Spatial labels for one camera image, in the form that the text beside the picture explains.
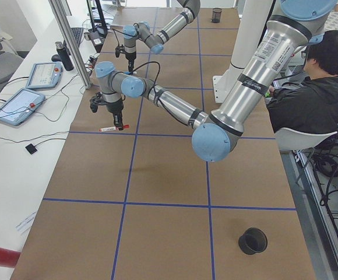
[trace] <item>black fabric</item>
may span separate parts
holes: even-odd
[[[274,132],[282,127],[312,134],[336,131],[338,76],[308,80],[296,90],[276,89],[267,109]]]

